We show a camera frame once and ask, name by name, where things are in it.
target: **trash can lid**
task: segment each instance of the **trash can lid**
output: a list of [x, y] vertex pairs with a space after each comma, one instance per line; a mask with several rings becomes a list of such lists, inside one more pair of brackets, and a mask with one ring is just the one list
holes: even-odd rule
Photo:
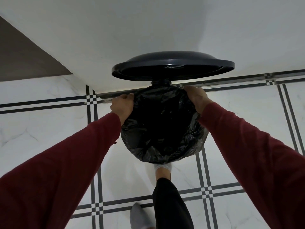
[[194, 51], [161, 51], [139, 55], [112, 68], [119, 79], [135, 81], [188, 80], [229, 72], [235, 63]]

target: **person's hand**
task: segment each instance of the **person's hand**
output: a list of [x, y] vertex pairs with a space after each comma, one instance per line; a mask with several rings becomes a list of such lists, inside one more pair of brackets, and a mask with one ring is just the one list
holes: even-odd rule
[[134, 94], [130, 93], [129, 95], [123, 94], [112, 99], [111, 112], [119, 116], [121, 125], [124, 124], [125, 120], [132, 113], [134, 97]]
[[213, 101], [208, 98], [206, 92], [200, 87], [184, 86], [183, 89], [187, 92], [189, 99], [195, 105], [196, 111], [200, 114], [209, 103], [213, 103]]

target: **black garbage bag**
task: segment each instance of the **black garbage bag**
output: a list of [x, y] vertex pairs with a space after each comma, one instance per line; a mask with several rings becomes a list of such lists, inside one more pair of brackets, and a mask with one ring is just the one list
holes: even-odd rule
[[200, 152], [208, 131], [185, 90], [151, 86], [135, 93], [122, 126], [127, 149], [143, 162], [166, 164]]

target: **red long-sleeve shirt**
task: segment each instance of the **red long-sleeve shirt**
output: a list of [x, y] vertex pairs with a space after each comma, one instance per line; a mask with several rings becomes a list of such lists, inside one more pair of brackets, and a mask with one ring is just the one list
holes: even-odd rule
[[[268, 225], [305, 228], [305, 157], [216, 103], [199, 122]], [[0, 178], [1, 228], [64, 228], [120, 128], [109, 113]]]

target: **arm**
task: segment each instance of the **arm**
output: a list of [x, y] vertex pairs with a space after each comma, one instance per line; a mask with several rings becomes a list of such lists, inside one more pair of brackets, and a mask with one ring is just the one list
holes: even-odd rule
[[305, 228], [305, 157], [206, 96], [196, 105], [199, 122], [268, 225]]
[[113, 99], [112, 113], [0, 178], [1, 228], [64, 228], [132, 108], [133, 96]]

